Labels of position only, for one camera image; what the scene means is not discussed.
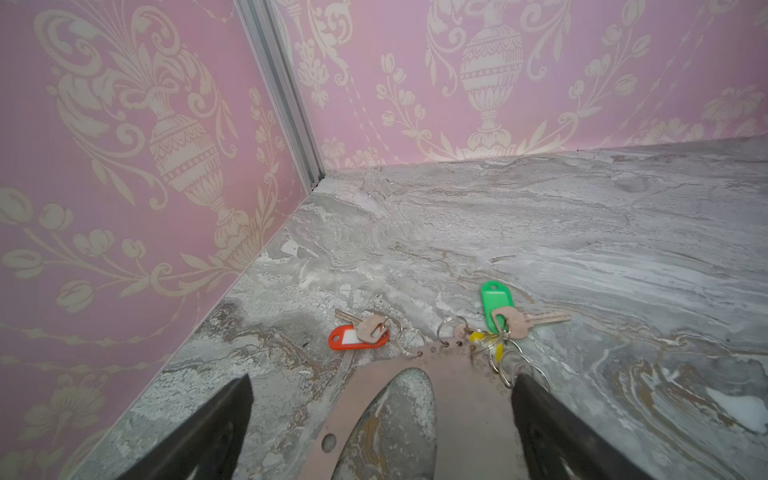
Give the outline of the brass key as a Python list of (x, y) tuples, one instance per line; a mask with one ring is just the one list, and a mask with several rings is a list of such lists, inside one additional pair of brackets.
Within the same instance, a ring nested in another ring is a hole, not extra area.
[(387, 332), (385, 327), (386, 317), (380, 314), (373, 314), (366, 318), (361, 318), (344, 310), (336, 309), (337, 319), (350, 323), (356, 332), (357, 338), (366, 344), (374, 344), (379, 341)]
[(519, 340), (526, 338), (535, 327), (570, 321), (571, 315), (565, 312), (529, 314), (507, 306), (493, 310), (491, 318), (507, 338)]

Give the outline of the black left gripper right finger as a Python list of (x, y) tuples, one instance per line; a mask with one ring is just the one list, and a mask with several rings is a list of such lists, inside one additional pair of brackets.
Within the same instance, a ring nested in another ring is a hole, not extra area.
[(528, 374), (516, 377), (514, 421), (532, 479), (648, 479), (650, 476)]

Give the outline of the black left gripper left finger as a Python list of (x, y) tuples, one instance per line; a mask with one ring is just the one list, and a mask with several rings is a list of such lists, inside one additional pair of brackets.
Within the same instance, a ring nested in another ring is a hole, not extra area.
[(231, 479), (248, 429), (250, 377), (227, 383), (122, 479)]

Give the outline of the red key tag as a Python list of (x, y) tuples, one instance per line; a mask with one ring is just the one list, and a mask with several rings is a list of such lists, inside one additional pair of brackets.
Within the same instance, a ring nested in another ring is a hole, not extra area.
[(367, 343), (361, 340), (352, 325), (341, 325), (336, 327), (328, 338), (328, 346), (334, 351), (344, 350), (368, 350), (381, 348), (388, 343), (390, 332), (385, 331), (383, 335), (374, 343)]

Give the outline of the aluminium corner post left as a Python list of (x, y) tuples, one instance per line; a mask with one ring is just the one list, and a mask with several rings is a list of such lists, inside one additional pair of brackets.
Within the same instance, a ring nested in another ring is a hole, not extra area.
[(261, 68), (277, 118), (286, 135), (304, 190), (325, 176), (310, 121), (290, 64), (287, 28), (271, 1), (237, 0), (235, 7)]

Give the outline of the green key tag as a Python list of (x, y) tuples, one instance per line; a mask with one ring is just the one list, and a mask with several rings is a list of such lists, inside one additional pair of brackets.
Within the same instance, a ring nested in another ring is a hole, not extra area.
[(481, 299), (485, 313), (486, 325), (493, 334), (498, 333), (498, 327), (507, 328), (506, 319), (498, 320), (493, 312), (502, 307), (514, 307), (515, 303), (509, 287), (499, 281), (492, 280), (481, 286)]

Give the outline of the yellow key tag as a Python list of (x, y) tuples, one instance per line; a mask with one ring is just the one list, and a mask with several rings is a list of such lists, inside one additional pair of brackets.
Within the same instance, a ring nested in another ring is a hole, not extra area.
[(475, 331), (470, 334), (469, 340), (478, 354), (488, 354), (496, 362), (500, 362), (504, 355), (504, 341), (498, 334), (483, 331)]

